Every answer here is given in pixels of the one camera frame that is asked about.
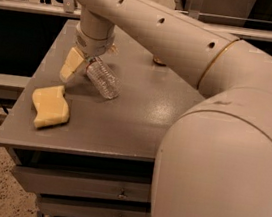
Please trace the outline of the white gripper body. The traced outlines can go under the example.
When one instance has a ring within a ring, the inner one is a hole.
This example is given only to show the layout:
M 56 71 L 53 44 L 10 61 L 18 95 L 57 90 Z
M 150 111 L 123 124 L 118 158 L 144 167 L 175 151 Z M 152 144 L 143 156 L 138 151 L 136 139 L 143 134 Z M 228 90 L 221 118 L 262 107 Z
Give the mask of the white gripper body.
M 98 40 L 96 38 L 91 38 L 90 36 L 84 34 L 81 30 L 80 25 L 76 25 L 76 45 L 83 52 L 85 57 L 98 57 L 111 48 L 114 43 L 115 35 L 111 35 L 107 39 Z

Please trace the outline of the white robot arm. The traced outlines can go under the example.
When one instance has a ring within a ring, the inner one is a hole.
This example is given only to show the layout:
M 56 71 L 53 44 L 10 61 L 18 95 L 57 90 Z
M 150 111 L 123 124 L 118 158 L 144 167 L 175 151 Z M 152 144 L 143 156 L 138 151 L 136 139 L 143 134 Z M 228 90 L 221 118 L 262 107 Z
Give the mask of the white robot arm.
M 272 57 L 150 0 L 77 0 L 203 100 L 158 149 L 151 217 L 272 217 Z

